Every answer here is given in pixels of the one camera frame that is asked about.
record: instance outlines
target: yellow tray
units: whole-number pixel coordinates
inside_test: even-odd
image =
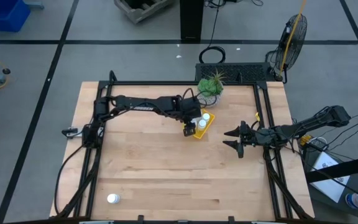
[[[208,130],[209,125],[211,125],[212,121],[214,121],[215,119],[215,115],[211,114],[210,112],[202,109],[201,112],[203,112],[203,114],[208,113],[209,114],[209,121],[206,124],[206,127],[204,128],[204,130],[199,131],[198,128],[196,128],[196,134],[194,134],[194,138],[198,138],[201,139],[203,137],[203,135],[205,134],[205,132]]]

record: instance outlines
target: green plant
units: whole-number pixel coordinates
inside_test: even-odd
[[[200,80],[198,90],[206,97],[220,95],[223,91],[223,75],[224,72],[218,72],[216,69],[216,73],[212,73],[212,76],[208,77],[208,79],[203,78]]]

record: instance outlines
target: electric fan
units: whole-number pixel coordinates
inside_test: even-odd
[[[283,81],[281,72],[284,71],[284,83],[287,83],[287,70],[292,67],[292,65],[298,58],[299,53],[301,52],[303,41],[305,40],[306,29],[308,27],[308,21],[306,20],[306,17],[302,14],[300,15],[298,23],[295,27],[297,17],[298,15],[292,16],[291,19],[285,24],[285,28],[283,34],[281,35],[280,42],[278,43],[278,47],[275,50],[267,52],[265,56],[265,62],[267,62],[269,59],[269,55],[271,55],[270,62],[273,63],[274,66],[269,68],[269,72],[274,75],[277,81]],[[293,29],[295,29],[295,31],[292,35],[292,38],[290,38]],[[287,44],[288,50],[287,55],[285,57],[285,49],[287,47]],[[274,54],[276,55],[275,61],[272,61]],[[275,72],[275,68],[280,71],[278,75]]]

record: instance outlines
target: black metal frame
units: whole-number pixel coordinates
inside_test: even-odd
[[[98,92],[96,94],[96,99],[102,97],[103,94],[103,90],[107,87],[107,95],[111,94],[112,88],[113,86],[116,85],[194,85],[196,86],[198,84],[198,82],[196,81],[183,81],[183,82],[176,82],[176,81],[165,81],[165,82],[127,82],[127,81],[117,81],[116,77],[113,76],[112,78],[113,82],[111,81],[99,81],[99,85],[98,85]],[[263,112],[262,112],[262,105],[260,103],[260,96],[259,96],[259,88],[262,89],[263,94],[264,94],[264,100],[265,100],[265,107],[266,107],[266,112],[267,112],[267,116],[268,116],[268,122],[269,122],[269,126],[274,126],[274,120],[273,120],[273,114],[272,114],[272,109],[271,109],[271,105],[270,105],[270,99],[269,99],[269,93],[267,91],[267,84],[266,82],[226,82],[225,85],[228,86],[252,86],[253,90],[254,90],[254,96],[255,96],[255,105],[257,108],[257,112],[259,113],[259,116],[261,118],[261,122],[260,125],[262,127],[265,126],[264,124],[264,118],[263,118]],[[100,163],[100,155],[101,155],[101,150],[103,147],[103,141],[100,144],[100,147],[98,147],[96,149],[96,155],[95,155],[95,161],[94,163],[96,163],[97,167],[99,167],[99,163]],[[88,172],[88,166],[90,164],[90,159],[91,159],[91,151],[94,149],[91,148],[87,148],[86,152],[85,152],[85,156],[84,156],[84,163],[83,163],[83,167],[82,167],[82,171],[81,171],[81,177],[80,177],[80,184],[82,184],[85,180],[85,177],[87,175]],[[268,148],[264,148],[264,153],[267,151],[269,152],[270,149]],[[275,152],[275,156],[276,156],[276,162],[277,162],[277,171],[278,171],[278,175],[280,180],[284,183],[285,186],[286,182],[285,182],[285,175],[284,175],[284,170],[283,170],[283,164],[282,164],[282,159],[280,156],[280,151],[276,150]],[[272,169],[272,163],[271,162],[266,162],[266,166],[267,169]],[[88,201],[86,203],[86,213],[85,216],[80,216],[80,210],[81,210],[81,206],[82,206],[82,199],[83,197],[81,197],[74,208],[74,212],[73,212],[73,217],[71,218],[53,218],[53,219],[49,219],[49,220],[34,220],[34,221],[29,221],[29,222],[18,222],[18,223],[25,223],[25,224],[31,224],[31,223],[79,223],[79,222],[83,222],[83,221],[91,221],[91,214],[92,214],[92,207],[93,207],[93,200],[94,200],[94,194],[96,191],[96,182],[98,179],[98,173],[96,173],[96,175],[93,177],[91,183],[90,183],[90,188],[89,188],[89,197],[88,197]],[[268,181],[269,181],[269,187],[270,187],[270,194],[272,197],[272,207],[273,207],[273,212],[274,212],[274,216],[275,216],[275,220],[276,222],[285,222],[285,223],[329,223],[329,222],[321,222],[321,221],[317,221],[317,220],[306,220],[306,219],[293,219],[292,216],[292,211],[291,211],[291,206],[288,203],[288,200],[284,198],[284,204],[285,204],[285,213],[287,215],[286,218],[282,218],[281,214],[280,214],[280,206],[278,204],[278,198],[277,198],[277,191],[276,191],[276,186],[275,186],[275,182],[274,180],[271,178],[271,176],[268,175]],[[172,224],[177,224],[177,223],[181,223],[181,222],[186,222],[186,223],[194,223],[194,224],[220,224],[220,223],[230,223],[230,224],[235,224],[235,223],[251,223],[251,222],[237,222],[234,220],[234,217],[228,217],[228,221],[144,221],[144,217],[143,215],[139,215],[138,220],[114,220],[114,223],[147,223],[147,224],[163,224],[163,223],[172,223]]]

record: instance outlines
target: gray floor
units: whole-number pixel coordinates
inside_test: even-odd
[[[43,0],[22,30],[1,33],[3,40],[58,40],[73,0]],[[358,25],[358,1],[346,0]],[[298,13],[301,1],[264,0],[262,7],[248,0],[228,3],[219,12],[215,39],[278,40],[286,21]],[[204,10],[203,39],[209,39],[214,9]],[[308,1],[307,40],[356,40],[337,0]],[[68,40],[179,39],[178,4],[133,25],[110,0],[80,0]],[[226,62],[261,62],[275,45],[220,45]],[[0,204],[23,144],[56,45],[0,45],[0,59],[12,70],[0,91]],[[114,70],[119,80],[194,80],[195,63],[205,45],[65,45],[42,110],[5,222],[47,218],[66,139],[60,131],[71,125],[83,81],[107,79]],[[219,54],[208,52],[208,62]],[[288,72],[285,86],[291,115],[301,120],[326,105],[343,105],[358,113],[358,45],[305,45]],[[321,134],[325,129],[313,132]],[[329,141],[340,130],[324,137]],[[358,158],[358,134],[335,152]],[[358,223],[358,218],[313,202],[320,220]]]

